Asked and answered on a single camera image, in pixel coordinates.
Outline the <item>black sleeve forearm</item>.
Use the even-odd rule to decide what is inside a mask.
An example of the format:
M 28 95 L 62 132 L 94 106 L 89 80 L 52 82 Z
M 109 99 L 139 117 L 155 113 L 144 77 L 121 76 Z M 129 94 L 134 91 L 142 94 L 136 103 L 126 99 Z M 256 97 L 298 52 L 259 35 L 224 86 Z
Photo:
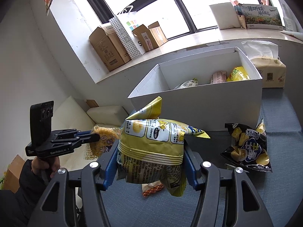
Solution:
M 46 189 L 41 173 L 31 171 L 32 160 L 23 165 L 16 193 L 1 190 L 1 226 L 27 226 L 31 214 Z

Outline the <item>person's left hand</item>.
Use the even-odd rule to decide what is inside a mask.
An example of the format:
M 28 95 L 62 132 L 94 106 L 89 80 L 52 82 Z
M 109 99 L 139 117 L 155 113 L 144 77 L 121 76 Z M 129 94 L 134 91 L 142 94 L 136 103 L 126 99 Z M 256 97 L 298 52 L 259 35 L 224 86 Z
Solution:
M 53 162 L 48 163 L 46 161 L 43 161 L 42 159 L 35 157 L 31 162 L 31 171 L 38 175 L 41 173 L 42 170 L 50 169 L 50 178 L 54 177 L 58 169 L 60 168 L 60 159 L 59 157 L 53 158 Z

